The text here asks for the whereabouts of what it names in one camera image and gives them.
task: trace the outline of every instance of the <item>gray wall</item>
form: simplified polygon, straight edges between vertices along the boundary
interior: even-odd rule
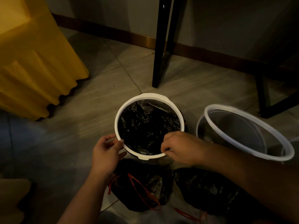
[[[159,0],[46,0],[50,11],[156,36]],[[299,0],[187,0],[177,42],[266,61],[298,26]],[[288,61],[297,68],[299,53]]]

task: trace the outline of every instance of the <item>black plastic bag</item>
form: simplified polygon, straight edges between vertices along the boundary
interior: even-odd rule
[[[163,166],[122,159],[114,171],[111,191],[131,211],[146,211],[165,205],[173,188],[170,171]]]
[[[270,211],[223,175],[198,168],[172,171],[185,201],[209,215],[226,216],[231,222],[251,222]]]
[[[161,154],[164,135],[179,130],[181,124],[175,111],[152,99],[128,105],[118,120],[118,133],[126,146],[143,155]]]

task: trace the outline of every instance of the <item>person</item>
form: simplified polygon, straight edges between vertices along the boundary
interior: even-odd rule
[[[91,171],[58,224],[97,222],[104,191],[118,161],[126,155],[126,152],[118,154],[123,140],[109,141],[115,136],[110,134],[99,139],[93,150]],[[181,131],[165,135],[161,152],[177,162],[203,165],[224,175],[284,220],[299,223],[299,174],[295,170],[204,142]]]

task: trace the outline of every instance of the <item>tile floor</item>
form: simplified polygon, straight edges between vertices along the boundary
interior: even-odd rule
[[[37,183],[25,223],[57,222],[87,177],[93,146],[102,135],[114,132],[115,115],[131,97],[146,92],[167,96],[181,110],[193,134],[204,108],[210,104],[231,105],[257,115],[251,75],[173,56],[155,89],[151,86],[154,50],[64,28],[61,31],[89,69],[91,79],[58,105],[52,118],[31,122],[0,110],[0,171],[5,177],[28,178]],[[295,90],[276,81],[269,81],[269,86],[273,102]],[[298,119],[299,108],[294,107],[264,121],[292,139],[299,135]],[[172,160],[153,162],[170,164]],[[295,160],[290,163],[298,165]],[[169,204],[198,215],[183,201],[178,189],[174,189]],[[150,217],[152,223],[192,223],[170,205],[159,212],[136,213],[127,210],[114,195],[105,194],[101,220],[133,224],[148,223]]]

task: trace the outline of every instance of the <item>baseboard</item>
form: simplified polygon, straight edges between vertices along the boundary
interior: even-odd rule
[[[154,37],[148,37],[129,31],[103,26],[97,23],[88,22],[81,19],[70,18],[57,14],[52,15],[57,25],[61,27],[136,46],[155,49],[156,38]],[[256,69],[259,69],[264,65],[264,63],[262,62],[230,56],[224,53],[214,52],[198,47],[187,46],[180,43],[175,44],[173,54],[249,74],[253,74]],[[265,73],[266,77],[285,82],[292,82],[296,78],[296,75],[298,75],[298,71],[294,71],[284,67],[279,67],[270,74]]]

